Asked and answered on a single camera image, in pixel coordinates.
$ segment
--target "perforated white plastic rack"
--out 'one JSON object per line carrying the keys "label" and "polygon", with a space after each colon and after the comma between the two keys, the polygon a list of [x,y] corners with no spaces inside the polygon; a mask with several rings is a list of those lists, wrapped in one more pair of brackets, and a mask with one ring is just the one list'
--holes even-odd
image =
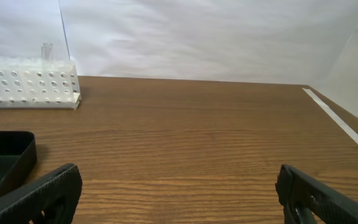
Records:
{"label": "perforated white plastic rack", "polygon": [[75,63],[0,57],[0,108],[77,108]]}

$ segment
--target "black plastic container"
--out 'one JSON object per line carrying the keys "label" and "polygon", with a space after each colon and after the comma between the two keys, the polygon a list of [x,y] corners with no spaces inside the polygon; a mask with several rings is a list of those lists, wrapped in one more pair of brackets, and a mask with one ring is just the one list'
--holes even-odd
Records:
{"label": "black plastic container", "polygon": [[34,134],[0,131],[0,196],[20,187],[36,162]]}

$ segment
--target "white tape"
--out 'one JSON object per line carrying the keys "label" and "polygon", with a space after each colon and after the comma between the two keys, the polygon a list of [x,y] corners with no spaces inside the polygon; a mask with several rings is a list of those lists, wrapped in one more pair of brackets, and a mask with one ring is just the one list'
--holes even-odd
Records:
{"label": "white tape", "polygon": [[358,144],[358,134],[353,131],[330,107],[318,98],[311,90],[303,88],[312,99]]}

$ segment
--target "wooden table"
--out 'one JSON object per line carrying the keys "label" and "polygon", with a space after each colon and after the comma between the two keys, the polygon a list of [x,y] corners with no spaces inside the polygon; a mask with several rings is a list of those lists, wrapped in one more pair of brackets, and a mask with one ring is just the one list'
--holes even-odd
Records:
{"label": "wooden table", "polygon": [[[73,162],[74,223],[283,223],[291,164],[358,201],[358,145],[301,85],[80,77],[77,110],[0,110],[32,131],[30,180]],[[358,119],[322,99],[358,133]]]}

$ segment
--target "brown tabletop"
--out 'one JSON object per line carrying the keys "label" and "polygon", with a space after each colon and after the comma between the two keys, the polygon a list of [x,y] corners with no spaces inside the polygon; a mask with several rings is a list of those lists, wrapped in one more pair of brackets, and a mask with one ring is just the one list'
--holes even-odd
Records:
{"label": "brown tabletop", "polygon": [[[80,77],[77,110],[0,110],[36,179],[76,164],[74,223],[283,223],[291,164],[358,201],[358,145],[301,85]],[[358,133],[358,119],[319,95]]]}

